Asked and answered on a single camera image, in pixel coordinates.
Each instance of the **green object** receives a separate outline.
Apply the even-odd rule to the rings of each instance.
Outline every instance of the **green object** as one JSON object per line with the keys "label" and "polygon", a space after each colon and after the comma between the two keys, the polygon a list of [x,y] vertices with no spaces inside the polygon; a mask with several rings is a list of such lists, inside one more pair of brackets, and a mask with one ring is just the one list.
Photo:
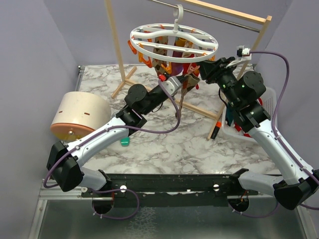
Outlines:
{"label": "green object", "polygon": [[121,146],[127,147],[130,145],[130,137],[125,137],[121,139]]}

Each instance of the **wall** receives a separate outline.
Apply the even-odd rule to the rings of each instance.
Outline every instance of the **wall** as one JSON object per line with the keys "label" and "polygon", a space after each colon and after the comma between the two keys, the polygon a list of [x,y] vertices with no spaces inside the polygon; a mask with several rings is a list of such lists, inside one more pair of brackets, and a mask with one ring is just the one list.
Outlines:
{"label": "wall", "polygon": [[[294,0],[267,46],[269,51],[284,54],[290,63],[290,79],[279,108],[279,130],[315,169],[319,168],[318,11],[318,0]],[[257,70],[279,95],[286,73],[283,61],[263,55]],[[318,192],[309,205],[319,207]],[[319,232],[319,213],[312,211],[312,216]]]}
{"label": "wall", "polygon": [[[180,3],[176,0],[163,1],[171,4]],[[292,0],[206,1],[260,17],[272,15],[272,23],[260,43],[260,49],[264,49]],[[79,65],[117,63],[103,0],[44,0],[44,2]],[[148,0],[113,0],[112,4],[124,63],[138,63],[137,56],[131,52],[127,45],[131,30],[148,23],[173,23],[173,9]],[[243,20],[186,3],[183,6],[207,15],[249,24]],[[212,34],[220,44],[217,57],[235,55],[238,45],[250,44],[252,46],[258,35],[256,32],[230,26],[189,12],[184,13],[182,25],[198,27]],[[260,28],[259,25],[250,24],[250,26]]]}
{"label": "wall", "polygon": [[42,0],[0,1],[0,238],[24,239],[32,223],[49,131],[77,64]]}

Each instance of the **beige cylinder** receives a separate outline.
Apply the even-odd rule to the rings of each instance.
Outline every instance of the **beige cylinder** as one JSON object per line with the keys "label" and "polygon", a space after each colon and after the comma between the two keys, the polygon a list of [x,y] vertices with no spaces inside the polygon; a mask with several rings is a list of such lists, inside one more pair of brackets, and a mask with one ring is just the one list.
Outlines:
{"label": "beige cylinder", "polygon": [[50,130],[63,141],[80,139],[111,119],[107,100],[87,92],[69,92],[63,96]]}

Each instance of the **white basket with holes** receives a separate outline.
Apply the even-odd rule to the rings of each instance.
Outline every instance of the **white basket with holes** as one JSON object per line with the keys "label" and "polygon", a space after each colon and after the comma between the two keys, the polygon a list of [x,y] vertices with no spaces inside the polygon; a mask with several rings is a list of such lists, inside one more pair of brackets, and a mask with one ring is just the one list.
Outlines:
{"label": "white basket with holes", "polygon": [[[265,110],[270,114],[271,117],[273,117],[276,103],[277,103],[276,92],[273,89],[266,87],[266,91],[260,98],[262,100],[262,104]],[[222,122],[221,122],[221,129],[226,135],[257,143],[253,138],[244,136],[243,131],[238,132],[235,129],[235,127],[228,126],[228,124],[225,122],[225,118],[226,118],[226,108],[223,111]]]}

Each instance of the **white marble countertop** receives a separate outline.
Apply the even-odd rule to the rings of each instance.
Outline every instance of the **white marble countertop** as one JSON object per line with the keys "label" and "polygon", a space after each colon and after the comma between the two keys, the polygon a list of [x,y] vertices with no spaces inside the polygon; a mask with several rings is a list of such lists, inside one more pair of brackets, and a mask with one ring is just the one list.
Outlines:
{"label": "white marble countertop", "polygon": [[[126,74],[133,65],[126,65]],[[157,77],[154,69],[139,65],[131,77],[136,82],[154,87]],[[112,100],[111,94],[121,82],[117,65],[87,66],[80,91],[90,92],[108,99],[112,112],[124,105],[129,86],[124,86]],[[217,112],[221,106],[216,84],[200,82],[199,90],[193,89],[185,101]],[[165,102],[162,109],[150,113],[144,128],[167,130],[176,123],[174,108]],[[137,132],[130,136],[131,143],[122,147],[115,142],[91,158],[85,167],[106,173],[151,173],[151,174],[225,174],[248,168],[257,173],[279,173],[265,151],[256,143],[226,136],[219,131],[215,140],[206,138],[212,126],[212,119],[185,108],[182,110],[179,128],[169,134]]]}

